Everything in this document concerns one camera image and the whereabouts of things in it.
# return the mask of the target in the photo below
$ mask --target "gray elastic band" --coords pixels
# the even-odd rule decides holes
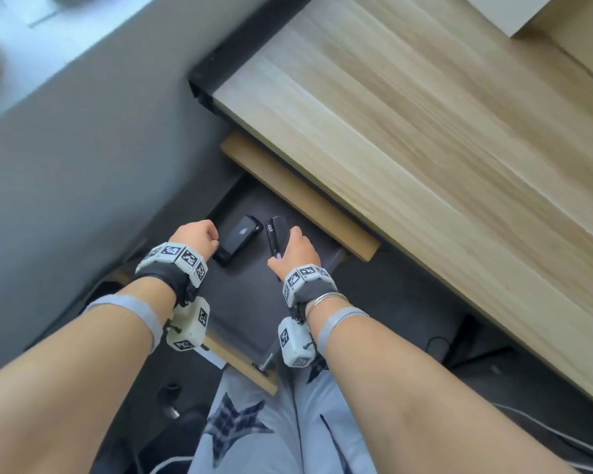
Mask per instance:
[[[97,299],[96,301],[91,302],[88,307],[85,309],[83,314],[86,314],[93,308],[100,306],[102,304],[113,304],[114,306],[120,306],[121,308],[125,308],[127,310],[132,311],[136,316],[141,318],[143,322],[149,327],[149,330],[152,332],[154,337],[154,342],[152,344],[152,351],[153,352],[160,343],[160,338],[162,337],[162,326],[160,321],[158,321],[158,317],[154,313],[154,310],[149,306],[149,304],[142,302],[138,298],[134,296],[119,296],[117,294],[108,294],[107,296],[103,296],[102,298]]]
[[[366,316],[369,315],[361,309],[354,308],[353,306],[349,308],[342,308],[335,314],[333,314],[321,329],[321,333],[319,334],[319,340],[316,342],[316,349],[320,352],[321,356],[325,357],[325,350],[327,349],[327,340],[329,339],[329,335],[332,334],[334,327],[340,323],[340,321],[350,318],[352,316]]]

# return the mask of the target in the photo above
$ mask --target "wooden desk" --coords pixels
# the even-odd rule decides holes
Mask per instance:
[[[313,0],[213,95],[593,397],[593,78],[463,0]]]

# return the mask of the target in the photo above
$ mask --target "leg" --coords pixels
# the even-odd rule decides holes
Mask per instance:
[[[305,474],[376,474],[362,433],[320,355],[293,370]]]
[[[301,473],[296,422],[289,385],[279,379],[270,396],[227,368],[189,474]]]

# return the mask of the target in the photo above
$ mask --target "human arm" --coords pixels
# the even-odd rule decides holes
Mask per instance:
[[[210,221],[172,242],[205,259],[217,247]],[[118,292],[147,303],[161,325],[174,291],[143,277]],[[79,316],[0,370],[0,474],[90,470],[103,437],[150,353],[153,335],[131,311],[104,304]]]
[[[320,265],[300,230],[282,260],[280,278]],[[318,339],[325,322],[350,304],[328,298],[308,312]],[[367,317],[339,323],[325,358],[365,438],[379,473],[574,473],[538,441],[413,344]]]

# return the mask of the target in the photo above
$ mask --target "hand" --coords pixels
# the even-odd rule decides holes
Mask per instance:
[[[286,247],[286,252],[282,259],[270,258],[268,260],[268,267],[279,276],[280,279],[285,280],[286,276],[290,274],[294,268],[303,266],[304,264],[321,265],[321,258],[312,246],[307,236],[301,233],[299,226],[294,226],[290,230],[290,240]]]
[[[205,261],[208,261],[219,246],[218,237],[213,222],[205,219],[179,227],[169,240],[172,243],[182,243],[195,249],[204,257]]]

